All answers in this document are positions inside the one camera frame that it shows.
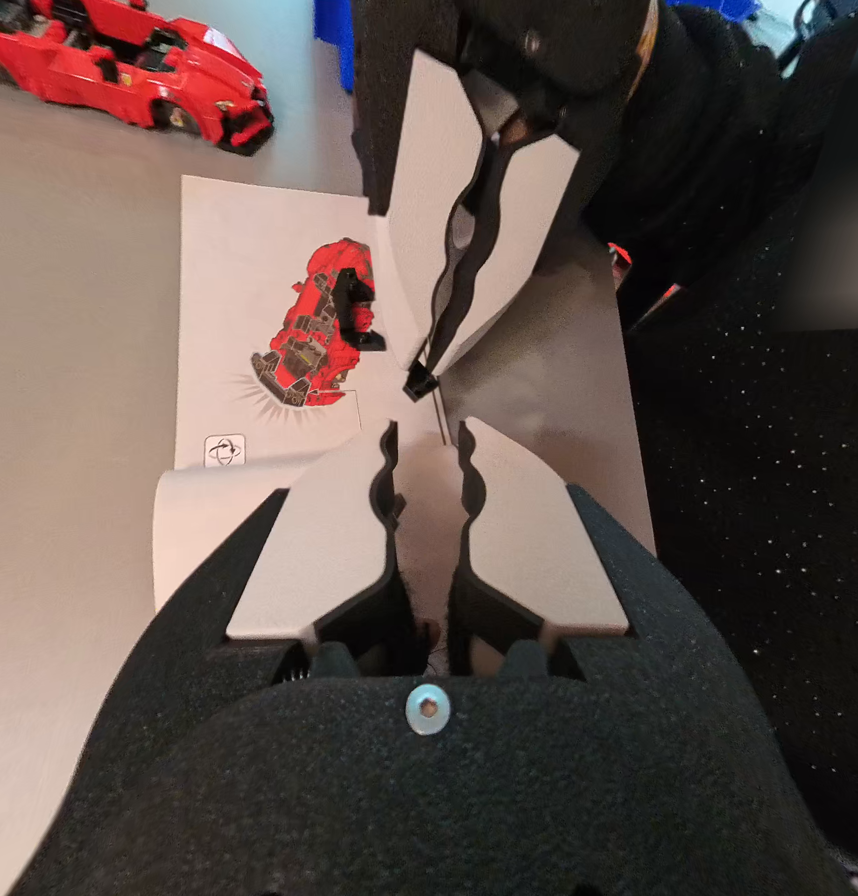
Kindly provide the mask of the black lego arch piece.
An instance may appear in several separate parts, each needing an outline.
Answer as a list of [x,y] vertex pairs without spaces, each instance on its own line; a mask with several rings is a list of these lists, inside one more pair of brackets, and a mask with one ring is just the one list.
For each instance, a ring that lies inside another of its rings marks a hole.
[[340,338],[353,350],[385,352],[382,335],[372,329],[374,291],[353,267],[339,271],[331,291]]

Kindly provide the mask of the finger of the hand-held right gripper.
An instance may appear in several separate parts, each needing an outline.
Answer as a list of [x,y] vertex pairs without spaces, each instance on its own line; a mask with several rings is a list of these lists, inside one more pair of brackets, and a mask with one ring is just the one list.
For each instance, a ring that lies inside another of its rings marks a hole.
[[432,329],[450,223],[483,148],[484,130],[457,72],[414,51],[387,212],[387,339],[402,370]]
[[555,133],[495,151],[472,239],[431,339],[431,375],[468,353],[525,286],[579,156]]

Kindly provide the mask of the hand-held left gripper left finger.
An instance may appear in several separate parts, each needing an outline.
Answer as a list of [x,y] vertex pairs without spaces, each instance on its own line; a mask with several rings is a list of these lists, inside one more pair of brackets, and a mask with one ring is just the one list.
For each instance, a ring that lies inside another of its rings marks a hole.
[[309,466],[289,488],[225,630],[232,641],[321,641],[319,625],[380,581],[389,531],[371,489],[387,469],[379,420]]

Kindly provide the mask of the small black lego slope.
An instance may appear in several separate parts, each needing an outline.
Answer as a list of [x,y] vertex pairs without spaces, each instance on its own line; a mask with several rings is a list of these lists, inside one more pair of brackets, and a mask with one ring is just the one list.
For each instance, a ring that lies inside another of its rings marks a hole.
[[439,380],[418,359],[415,359],[408,369],[408,376],[403,386],[403,391],[413,402],[418,402],[431,395],[439,388]]

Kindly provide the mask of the red lego car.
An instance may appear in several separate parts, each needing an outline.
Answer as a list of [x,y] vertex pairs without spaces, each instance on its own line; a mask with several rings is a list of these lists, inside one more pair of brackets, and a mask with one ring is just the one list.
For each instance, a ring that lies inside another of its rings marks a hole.
[[144,1],[0,1],[0,83],[244,156],[274,134],[262,74],[233,41]]

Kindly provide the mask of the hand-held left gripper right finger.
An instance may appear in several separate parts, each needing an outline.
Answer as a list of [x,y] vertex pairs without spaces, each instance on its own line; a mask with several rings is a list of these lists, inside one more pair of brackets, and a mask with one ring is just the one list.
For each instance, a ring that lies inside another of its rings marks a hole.
[[629,621],[566,482],[477,418],[461,422],[468,515],[457,600],[478,637],[623,636]]

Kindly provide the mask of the lego instruction booklet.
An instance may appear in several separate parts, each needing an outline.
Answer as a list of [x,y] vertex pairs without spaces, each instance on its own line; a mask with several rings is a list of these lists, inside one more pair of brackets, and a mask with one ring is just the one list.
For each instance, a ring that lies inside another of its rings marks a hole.
[[580,230],[555,247],[500,321],[413,403],[392,352],[366,353],[330,407],[286,409],[251,365],[344,238],[370,244],[366,201],[197,177],[182,183],[175,469],[153,516],[155,608],[260,504],[375,420],[399,423],[407,501],[401,571],[420,614],[443,610],[456,563],[461,479],[450,441],[476,417],[585,488],[656,553],[606,251]]

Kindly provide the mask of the gold bangle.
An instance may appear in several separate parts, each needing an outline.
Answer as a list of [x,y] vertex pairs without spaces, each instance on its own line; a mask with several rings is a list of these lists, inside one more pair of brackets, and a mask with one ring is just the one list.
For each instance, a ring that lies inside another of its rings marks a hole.
[[638,69],[629,89],[628,98],[632,98],[635,95],[640,81],[649,66],[659,33],[659,18],[659,1],[649,1],[647,15],[635,51]]

